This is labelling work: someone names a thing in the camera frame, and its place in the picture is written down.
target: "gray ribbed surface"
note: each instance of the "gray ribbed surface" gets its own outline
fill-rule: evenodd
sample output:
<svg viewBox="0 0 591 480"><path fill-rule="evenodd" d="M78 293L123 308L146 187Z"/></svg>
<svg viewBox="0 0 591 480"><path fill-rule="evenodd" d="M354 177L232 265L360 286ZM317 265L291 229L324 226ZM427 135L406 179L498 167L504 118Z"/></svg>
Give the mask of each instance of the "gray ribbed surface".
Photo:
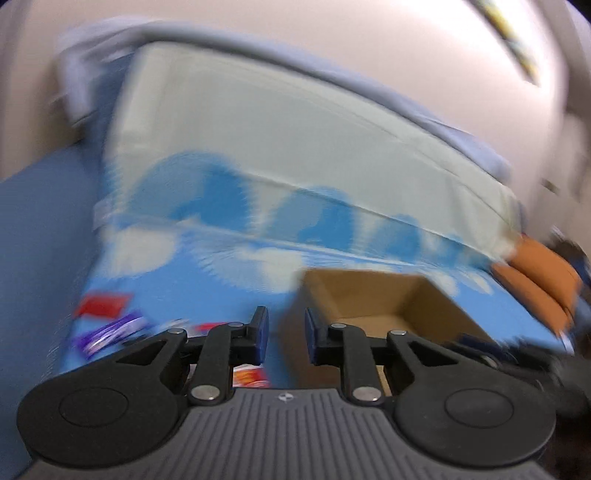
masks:
<svg viewBox="0 0 591 480"><path fill-rule="evenodd" d="M471 472L420 455L384 413L343 401L336 390L237 390L218 407L191 410L175 437L153 454L99 471L34 464L27 480L386 480L551 477L532 462Z"/></svg>

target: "open brown box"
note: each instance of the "open brown box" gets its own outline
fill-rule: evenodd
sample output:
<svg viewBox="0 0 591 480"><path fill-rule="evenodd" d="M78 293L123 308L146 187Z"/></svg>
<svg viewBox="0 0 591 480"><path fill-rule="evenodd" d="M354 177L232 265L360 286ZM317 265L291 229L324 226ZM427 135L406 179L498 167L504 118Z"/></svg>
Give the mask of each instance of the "open brown box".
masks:
<svg viewBox="0 0 591 480"><path fill-rule="evenodd" d="M385 338L390 330L407 330L435 343L455 340L462 333L491 340L423 276L368 270L308 270L296 300L279 326L282 350L301 388L336 387L340 378L335 367L310 364L304 335L304 312L308 307L327 324L355 325L372 337ZM383 372L378 370L389 393Z"/></svg>

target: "orange cushion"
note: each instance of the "orange cushion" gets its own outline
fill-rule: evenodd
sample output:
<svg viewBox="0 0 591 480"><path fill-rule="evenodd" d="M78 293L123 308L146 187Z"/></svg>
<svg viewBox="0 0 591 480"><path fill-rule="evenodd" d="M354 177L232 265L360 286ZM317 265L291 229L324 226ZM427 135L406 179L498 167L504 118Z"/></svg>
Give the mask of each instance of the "orange cushion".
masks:
<svg viewBox="0 0 591 480"><path fill-rule="evenodd" d="M492 275L556 336L572 324L570 313L523 273L508 265L494 264Z"/></svg>
<svg viewBox="0 0 591 480"><path fill-rule="evenodd" d="M582 286L576 270L552 250L527 236L517 246L509 265L523 273L571 315Z"/></svg>

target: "white fabric panel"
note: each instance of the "white fabric panel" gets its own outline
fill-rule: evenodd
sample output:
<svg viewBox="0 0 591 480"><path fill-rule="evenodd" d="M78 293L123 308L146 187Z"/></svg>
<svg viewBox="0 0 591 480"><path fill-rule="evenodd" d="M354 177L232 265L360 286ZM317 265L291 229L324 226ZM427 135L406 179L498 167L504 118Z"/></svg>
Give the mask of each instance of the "white fabric panel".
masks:
<svg viewBox="0 0 591 480"><path fill-rule="evenodd" d="M136 54L109 139L118 210L148 170L185 151L221 154L260 183L253 190L257 229L274 208L263 194L274 184L336 189L358 216L409 216L490 258L506 255L517 235L511 191L397 114L279 67L150 44ZM368 236L359 231L355 244Z"/></svg>

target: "purple package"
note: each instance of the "purple package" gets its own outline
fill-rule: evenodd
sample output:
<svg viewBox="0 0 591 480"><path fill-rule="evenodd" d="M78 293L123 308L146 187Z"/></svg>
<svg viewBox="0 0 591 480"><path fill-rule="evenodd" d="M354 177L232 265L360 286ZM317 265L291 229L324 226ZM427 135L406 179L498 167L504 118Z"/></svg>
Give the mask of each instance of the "purple package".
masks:
<svg viewBox="0 0 591 480"><path fill-rule="evenodd" d="M78 337L74 341L74 344L88 360L103 348L113 345L129 335L139 332L149 326L150 323L146 317L142 316L139 310L136 310L119 320L108 323L97 330Z"/></svg>

